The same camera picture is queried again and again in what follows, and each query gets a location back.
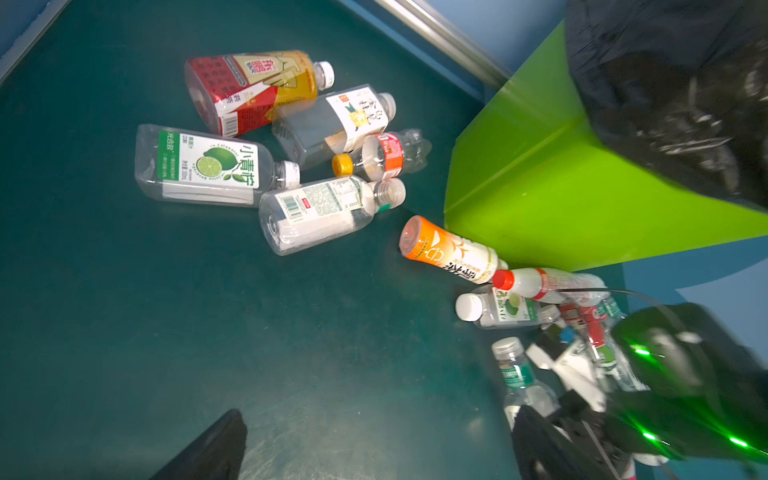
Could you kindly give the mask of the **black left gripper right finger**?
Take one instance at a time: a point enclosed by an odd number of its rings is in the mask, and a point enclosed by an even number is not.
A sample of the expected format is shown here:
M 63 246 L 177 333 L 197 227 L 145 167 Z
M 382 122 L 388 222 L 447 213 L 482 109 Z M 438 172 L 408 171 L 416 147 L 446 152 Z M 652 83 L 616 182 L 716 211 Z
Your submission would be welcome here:
M 530 406 L 522 406 L 515 417 L 512 443 L 522 479 L 613 479 Z

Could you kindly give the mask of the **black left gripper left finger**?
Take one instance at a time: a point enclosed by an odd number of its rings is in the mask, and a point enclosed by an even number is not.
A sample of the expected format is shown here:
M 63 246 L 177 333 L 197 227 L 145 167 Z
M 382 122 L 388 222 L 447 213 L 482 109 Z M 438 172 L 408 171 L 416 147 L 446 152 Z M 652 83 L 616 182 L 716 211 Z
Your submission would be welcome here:
M 156 472 L 151 480 L 237 480 L 244 459 L 247 433 L 241 412 L 230 409 Z

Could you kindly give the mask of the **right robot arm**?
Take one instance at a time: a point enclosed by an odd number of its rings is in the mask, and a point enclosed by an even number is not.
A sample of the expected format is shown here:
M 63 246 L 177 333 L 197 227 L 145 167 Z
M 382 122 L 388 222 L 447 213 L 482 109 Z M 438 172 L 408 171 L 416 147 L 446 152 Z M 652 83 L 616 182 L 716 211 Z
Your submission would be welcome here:
M 562 309 L 596 390 L 573 386 L 551 426 L 569 473 L 617 479 L 637 460 L 767 461 L 767 369 L 695 303 L 653 302 L 619 320 L 607 307 Z

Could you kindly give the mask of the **clear square osmanthus tea bottle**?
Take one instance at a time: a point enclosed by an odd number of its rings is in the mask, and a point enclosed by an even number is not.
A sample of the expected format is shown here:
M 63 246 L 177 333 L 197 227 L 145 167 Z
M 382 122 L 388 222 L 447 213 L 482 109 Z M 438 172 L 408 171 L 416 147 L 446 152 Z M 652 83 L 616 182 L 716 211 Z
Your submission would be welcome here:
M 366 136 L 384 132 L 396 111 L 392 94 L 365 84 L 278 108 L 272 133 L 288 160 L 307 170 L 358 150 Z

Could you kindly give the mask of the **white bottle red cap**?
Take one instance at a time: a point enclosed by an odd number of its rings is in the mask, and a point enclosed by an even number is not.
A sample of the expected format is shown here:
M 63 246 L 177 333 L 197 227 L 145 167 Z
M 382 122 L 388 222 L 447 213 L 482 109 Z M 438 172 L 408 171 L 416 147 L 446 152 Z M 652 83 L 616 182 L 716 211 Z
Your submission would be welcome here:
M 594 306 L 609 296 L 598 276 L 552 268 L 498 270 L 492 283 L 496 289 L 547 304 Z

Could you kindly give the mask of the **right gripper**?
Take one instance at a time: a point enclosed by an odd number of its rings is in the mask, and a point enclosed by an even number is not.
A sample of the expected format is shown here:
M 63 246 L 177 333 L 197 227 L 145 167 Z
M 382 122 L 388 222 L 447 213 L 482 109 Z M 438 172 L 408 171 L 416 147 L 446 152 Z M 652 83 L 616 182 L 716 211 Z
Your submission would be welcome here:
M 565 432 L 588 479 L 636 479 L 636 464 L 604 431 L 605 414 L 595 412 L 575 391 L 559 397 L 557 426 Z

